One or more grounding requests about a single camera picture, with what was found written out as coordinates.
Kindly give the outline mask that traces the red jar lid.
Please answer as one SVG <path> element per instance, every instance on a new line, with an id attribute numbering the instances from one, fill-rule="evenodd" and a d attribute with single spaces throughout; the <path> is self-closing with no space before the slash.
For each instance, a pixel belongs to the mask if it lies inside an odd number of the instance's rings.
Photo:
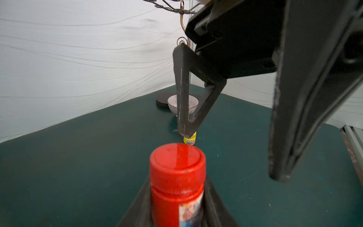
<path id="1" fill-rule="evenodd" d="M 166 194 L 190 194 L 206 179 L 206 157 L 197 147 L 183 143 L 155 149 L 149 159 L 151 185 Z"/>

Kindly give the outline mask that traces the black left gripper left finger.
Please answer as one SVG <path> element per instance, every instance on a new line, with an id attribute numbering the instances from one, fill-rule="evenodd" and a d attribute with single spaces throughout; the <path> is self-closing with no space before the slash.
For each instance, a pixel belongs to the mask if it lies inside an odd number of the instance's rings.
<path id="1" fill-rule="evenodd" d="M 117 227 L 152 227 L 150 178 L 146 178 Z"/>

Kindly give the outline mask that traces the red paint jar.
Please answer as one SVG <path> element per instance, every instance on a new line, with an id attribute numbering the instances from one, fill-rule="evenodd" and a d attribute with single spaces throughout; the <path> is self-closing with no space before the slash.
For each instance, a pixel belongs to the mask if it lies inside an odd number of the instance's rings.
<path id="1" fill-rule="evenodd" d="M 152 220 L 158 227 L 200 227 L 204 186 L 190 194 L 167 194 L 151 187 Z"/>

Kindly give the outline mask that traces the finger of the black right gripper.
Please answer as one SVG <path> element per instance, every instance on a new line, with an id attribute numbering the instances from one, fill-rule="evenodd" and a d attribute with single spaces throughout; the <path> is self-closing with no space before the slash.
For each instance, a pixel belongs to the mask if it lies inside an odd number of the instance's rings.
<path id="1" fill-rule="evenodd" d="M 286 182 L 363 82 L 362 1 L 287 1 L 278 56 L 268 172 Z"/>

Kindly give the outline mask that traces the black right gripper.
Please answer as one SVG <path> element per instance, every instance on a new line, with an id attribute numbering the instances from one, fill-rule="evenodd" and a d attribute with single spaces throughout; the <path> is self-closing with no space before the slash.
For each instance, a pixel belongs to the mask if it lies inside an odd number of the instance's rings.
<path id="1" fill-rule="evenodd" d="M 210 1 L 190 18 L 185 33 L 200 56 L 185 44 L 173 51 L 180 135 L 191 138 L 200 128 L 227 79 L 277 71 L 273 55 L 285 6 L 286 1 Z M 191 114 L 194 94 L 199 104 Z"/>

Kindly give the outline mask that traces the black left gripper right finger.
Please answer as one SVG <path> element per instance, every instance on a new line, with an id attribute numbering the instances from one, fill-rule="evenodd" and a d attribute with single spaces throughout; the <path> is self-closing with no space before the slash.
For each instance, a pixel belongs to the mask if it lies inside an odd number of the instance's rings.
<path id="1" fill-rule="evenodd" d="M 204 184 L 202 205 L 202 227 L 238 227 L 208 176 Z"/>

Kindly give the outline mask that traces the yellow paint jar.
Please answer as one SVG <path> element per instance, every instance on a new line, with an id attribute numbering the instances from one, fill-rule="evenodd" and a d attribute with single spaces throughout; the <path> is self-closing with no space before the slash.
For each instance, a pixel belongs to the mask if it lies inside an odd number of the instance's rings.
<path id="1" fill-rule="evenodd" d="M 190 138 L 184 137 L 183 142 L 188 145 L 194 145 L 196 142 L 196 134 L 197 132 L 195 132 Z"/>

